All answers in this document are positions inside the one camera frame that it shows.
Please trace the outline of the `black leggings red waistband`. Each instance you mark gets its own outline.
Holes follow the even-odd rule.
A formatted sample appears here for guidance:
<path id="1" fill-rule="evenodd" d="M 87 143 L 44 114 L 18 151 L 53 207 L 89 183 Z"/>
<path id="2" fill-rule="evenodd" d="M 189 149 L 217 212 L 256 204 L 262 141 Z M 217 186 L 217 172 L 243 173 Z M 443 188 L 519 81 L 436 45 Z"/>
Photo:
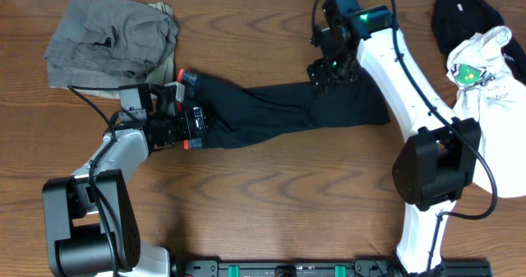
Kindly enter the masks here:
<path id="1" fill-rule="evenodd" d="M 384 98 L 367 73 L 322 96 L 308 82 L 242 88 L 184 69 L 177 82 L 186 86 L 183 103 L 202 108 L 205 115 L 204 149 L 236 149 L 323 127 L 390 122 Z"/>

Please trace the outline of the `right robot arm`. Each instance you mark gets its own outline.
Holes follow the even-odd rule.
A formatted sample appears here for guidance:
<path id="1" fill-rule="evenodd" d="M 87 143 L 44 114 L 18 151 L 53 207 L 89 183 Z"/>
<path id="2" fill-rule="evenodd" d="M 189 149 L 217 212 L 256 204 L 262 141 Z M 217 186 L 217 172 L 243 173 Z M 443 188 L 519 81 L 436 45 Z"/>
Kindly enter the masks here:
<path id="1" fill-rule="evenodd" d="M 394 7 L 363 8 L 358 0 L 316 0 L 328 26 L 312 27 L 322 57 L 307 68 L 314 91 L 369 75 L 394 113 L 404 147 L 392 167 L 405 203 L 402 236 L 390 276 L 489 276 L 485 261 L 446 261 L 441 243 L 454 207 L 473 181 L 481 129 L 460 120 L 434 91 L 404 42 Z"/>

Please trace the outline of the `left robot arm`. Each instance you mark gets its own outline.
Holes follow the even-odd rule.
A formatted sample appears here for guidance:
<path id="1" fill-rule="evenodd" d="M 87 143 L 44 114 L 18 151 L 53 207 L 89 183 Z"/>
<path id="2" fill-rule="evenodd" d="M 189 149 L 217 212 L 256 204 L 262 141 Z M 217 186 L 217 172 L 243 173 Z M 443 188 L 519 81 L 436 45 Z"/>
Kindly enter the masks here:
<path id="1" fill-rule="evenodd" d="M 127 184 L 155 151 L 183 142 L 201 147 L 199 107 L 184 108 L 179 82 L 124 85 L 120 108 L 105 117 L 103 141 L 90 159 L 42 189 L 48 264 L 55 276 L 170 276 L 167 249 L 141 240 Z"/>

